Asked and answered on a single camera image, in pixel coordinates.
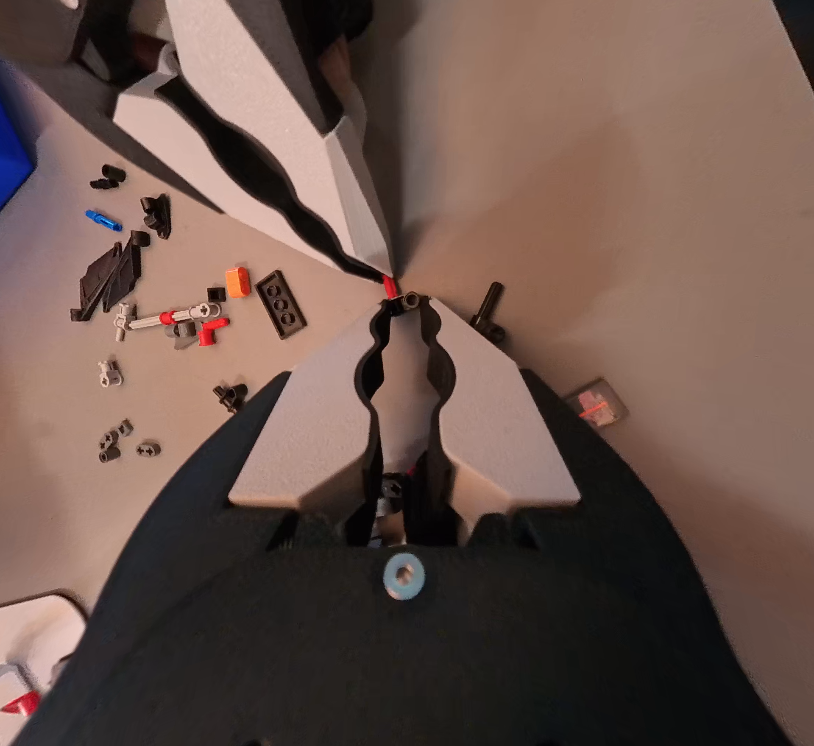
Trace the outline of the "black lego panel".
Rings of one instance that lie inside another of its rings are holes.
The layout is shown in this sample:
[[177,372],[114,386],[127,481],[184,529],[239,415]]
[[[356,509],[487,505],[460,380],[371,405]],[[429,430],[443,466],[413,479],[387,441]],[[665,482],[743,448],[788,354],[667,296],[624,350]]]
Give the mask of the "black lego panel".
[[150,244],[151,238],[148,232],[131,231],[103,293],[101,300],[103,313],[110,313],[117,304],[134,291],[142,274],[142,249],[149,247]]

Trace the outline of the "person's right hand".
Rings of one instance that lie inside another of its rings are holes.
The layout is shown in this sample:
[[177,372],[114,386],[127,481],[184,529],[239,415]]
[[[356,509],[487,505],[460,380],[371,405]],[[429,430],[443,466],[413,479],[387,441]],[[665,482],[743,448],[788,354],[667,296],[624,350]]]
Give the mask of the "person's right hand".
[[318,58],[318,65],[328,85],[340,100],[344,113],[351,120],[360,140],[363,140],[367,110],[361,91],[352,77],[350,50],[345,36],[340,36],[324,49]]

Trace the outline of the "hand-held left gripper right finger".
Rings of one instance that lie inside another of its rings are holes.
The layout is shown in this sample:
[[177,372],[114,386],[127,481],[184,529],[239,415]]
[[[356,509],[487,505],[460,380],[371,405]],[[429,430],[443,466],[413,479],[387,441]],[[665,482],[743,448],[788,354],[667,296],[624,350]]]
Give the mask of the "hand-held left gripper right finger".
[[440,300],[423,297],[419,313],[438,402],[407,488],[407,542],[455,545],[485,516],[577,505],[518,365]]

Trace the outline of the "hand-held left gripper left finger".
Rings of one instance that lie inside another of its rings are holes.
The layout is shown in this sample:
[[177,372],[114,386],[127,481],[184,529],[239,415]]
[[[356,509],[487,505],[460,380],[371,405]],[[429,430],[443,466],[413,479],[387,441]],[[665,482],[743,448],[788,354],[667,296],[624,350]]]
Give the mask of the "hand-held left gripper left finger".
[[326,519],[367,546],[382,487],[379,417],[390,307],[381,302],[290,373],[229,501]]

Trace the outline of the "dark lego tile red stripe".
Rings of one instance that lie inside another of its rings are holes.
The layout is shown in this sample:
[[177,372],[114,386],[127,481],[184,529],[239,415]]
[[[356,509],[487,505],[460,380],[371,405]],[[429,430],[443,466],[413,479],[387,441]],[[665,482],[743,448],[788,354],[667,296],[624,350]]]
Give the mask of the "dark lego tile red stripe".
[[629,415],[617,390],[602,376],[580,385],[563,399],[580,419],[598,432],[624,421]]

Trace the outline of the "person's blue jeans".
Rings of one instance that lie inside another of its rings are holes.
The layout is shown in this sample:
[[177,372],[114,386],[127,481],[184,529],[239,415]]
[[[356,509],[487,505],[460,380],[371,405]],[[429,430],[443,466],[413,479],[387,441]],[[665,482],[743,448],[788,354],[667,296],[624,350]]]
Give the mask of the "person's blue jeans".
[[808,82],[813,86],[813,0],[773,0]]

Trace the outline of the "scattered lego pieces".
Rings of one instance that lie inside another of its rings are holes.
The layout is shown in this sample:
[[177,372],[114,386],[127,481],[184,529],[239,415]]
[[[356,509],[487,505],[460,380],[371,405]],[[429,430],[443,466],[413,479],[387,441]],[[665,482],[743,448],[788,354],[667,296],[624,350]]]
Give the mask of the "scattered lego pieces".
[[[144,215],[143,223],[147,228],[142,232],[148,232],[150,238],[155,236],[160,240],[168,240],[172,231],[170,197],[165,193],[157,197],[145,196],[141,198],[140,205]],[[97,309],[103,311],[101,306],[103,293],[126,243],[115,242],[107,252],[88,265],[78,282],[79,305],[69,312],[73,323],[89,322]],[[114,307],[117,309],[114,318],[115,341],[122,343],[131,332],[162,327],[173,339],[174,348],[177,350],[194,344],[200,347],[212,346],[215,344],[217,332],[229,326],[229,318],[222,315],[221,306],[225,300],[226,290],[223,287],[210,287],[203,302],[188,308],[163,311],[155,316],[139,317],[137,304],[127,297]]]

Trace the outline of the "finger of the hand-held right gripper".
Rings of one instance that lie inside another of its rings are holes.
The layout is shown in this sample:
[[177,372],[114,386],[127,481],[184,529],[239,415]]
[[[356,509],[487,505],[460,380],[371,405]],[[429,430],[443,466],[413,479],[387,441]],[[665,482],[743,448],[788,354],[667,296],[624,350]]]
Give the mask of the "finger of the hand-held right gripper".
[[271,153],[346,255],[392,276],[387,224],[351,119],[342,114],[321,133],[226,0],[166,0],[166,6],[191,87]]
[[270,153],[180,75],[149,75],[120,93],[114,122],[229,217],[344,273],[376,282],[385,276],[344,249]]

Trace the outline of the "black connector with axle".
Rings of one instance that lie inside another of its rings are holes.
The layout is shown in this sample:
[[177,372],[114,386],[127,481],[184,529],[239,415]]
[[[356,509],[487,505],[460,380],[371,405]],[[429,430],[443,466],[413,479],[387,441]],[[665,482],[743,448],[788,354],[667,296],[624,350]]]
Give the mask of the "black connector with axle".
[[480,308],[470,320],[471,327],[494,345],[502,344],[505,338],[505,329],[493,320],[494,310],[501,300],[504,290],[502,283],[498,281],[491,283]]

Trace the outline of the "black lego plate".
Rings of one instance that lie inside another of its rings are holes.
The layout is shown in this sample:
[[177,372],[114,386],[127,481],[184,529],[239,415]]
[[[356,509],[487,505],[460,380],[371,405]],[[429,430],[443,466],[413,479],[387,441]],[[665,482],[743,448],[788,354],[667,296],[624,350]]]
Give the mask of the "black lego plate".
[[282,341],[307,326],[282,271],[276,270],[255,284],[256,293]]

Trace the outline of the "blue storage bin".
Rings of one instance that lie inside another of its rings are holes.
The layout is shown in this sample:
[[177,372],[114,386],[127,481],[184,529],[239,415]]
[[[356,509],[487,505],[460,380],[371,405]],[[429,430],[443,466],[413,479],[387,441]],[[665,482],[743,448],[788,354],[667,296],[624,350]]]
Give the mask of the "blue storage bin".
[[22,188],[36,167],[25,93],[12,67],[1,63],[1,209]]

